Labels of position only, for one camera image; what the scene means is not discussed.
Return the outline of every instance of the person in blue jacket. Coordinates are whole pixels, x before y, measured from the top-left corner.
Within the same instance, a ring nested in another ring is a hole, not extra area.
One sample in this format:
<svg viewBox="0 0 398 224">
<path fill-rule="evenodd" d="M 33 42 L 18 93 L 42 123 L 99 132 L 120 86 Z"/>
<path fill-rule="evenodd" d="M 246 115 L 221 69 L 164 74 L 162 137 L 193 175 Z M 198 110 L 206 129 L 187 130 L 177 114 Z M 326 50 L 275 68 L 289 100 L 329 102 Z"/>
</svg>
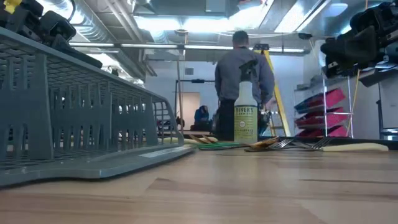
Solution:
<svg viewBox="0 0 398 224">
<path fill-rule="evenodd" d="M 207 106 L 203 105 L 195 112 L 195 124 L 208 122 L 209 121 L 209 111 Z"/>
</svg>

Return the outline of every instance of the yellow ladder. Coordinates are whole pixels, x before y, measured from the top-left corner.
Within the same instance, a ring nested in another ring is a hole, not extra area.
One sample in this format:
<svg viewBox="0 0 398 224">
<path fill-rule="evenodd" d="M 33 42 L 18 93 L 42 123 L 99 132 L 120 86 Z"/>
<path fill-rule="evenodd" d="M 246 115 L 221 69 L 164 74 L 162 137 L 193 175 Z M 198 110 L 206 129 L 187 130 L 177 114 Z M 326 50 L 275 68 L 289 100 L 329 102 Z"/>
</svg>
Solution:
<svg viewBox="0 0 398 224">
<path fill-rule="evenodd" d="M 271 58 L 269 56 L 269 45 L 268 44 L 256 44 L 253 48 L 253 51 L 258 54 L 262 54 L 266 57 L 269 66 L 271 67 L 272 72 L 274 71 L 274 67 L 272 66 Z M 272 136 L 278 136 L 276 130 L 283 130 L 286 137 L 290 137 L 290 129 L 289 124 L 287 122 L 284 104 L 282 102 L 282 97 L 280 95 L 278 83 L 275 80 L 275 89 L 274 89 L 274 96 L 278 106 L 278 112 L 273 112 L 271 115 L 271 119 L 269 121 L 269 127 L 271 130 Z M 274 115 L 279 115 L 280 120 L 276 121 Z"/>
</svg>

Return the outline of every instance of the gray plastic dish rack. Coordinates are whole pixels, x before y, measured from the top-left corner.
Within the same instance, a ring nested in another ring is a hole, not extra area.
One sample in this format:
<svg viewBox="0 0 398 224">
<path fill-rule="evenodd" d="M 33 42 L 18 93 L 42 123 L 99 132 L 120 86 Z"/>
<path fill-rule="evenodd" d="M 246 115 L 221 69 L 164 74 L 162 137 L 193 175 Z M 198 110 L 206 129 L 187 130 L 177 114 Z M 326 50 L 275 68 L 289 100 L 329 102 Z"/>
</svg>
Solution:
<svg viewBox="0 0 398 224">
<path fill-rule="evenodd" d="M 110 177 L 193 150 L 165 98 L 0 27 L 0 186 Z"/>
</svg>

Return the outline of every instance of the doorway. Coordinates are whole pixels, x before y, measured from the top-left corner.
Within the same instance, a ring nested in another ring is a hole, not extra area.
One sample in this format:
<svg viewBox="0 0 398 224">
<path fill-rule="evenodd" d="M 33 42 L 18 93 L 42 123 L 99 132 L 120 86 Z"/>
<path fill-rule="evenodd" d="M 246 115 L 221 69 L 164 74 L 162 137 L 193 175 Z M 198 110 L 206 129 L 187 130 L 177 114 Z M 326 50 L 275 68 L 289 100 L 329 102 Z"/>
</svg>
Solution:
<svg viewBox="0 0 398 224">
<path fill-rule="evenodd" d="M 185 121 L 185 130 L 190 130 L 195 123 L 195 112 L 200 106 L 200 93 L 181 93 L 182 95 L 182 115 Z M 180 114 L 180 99 L 177 97 L 177 116 Z"/>
</svg>

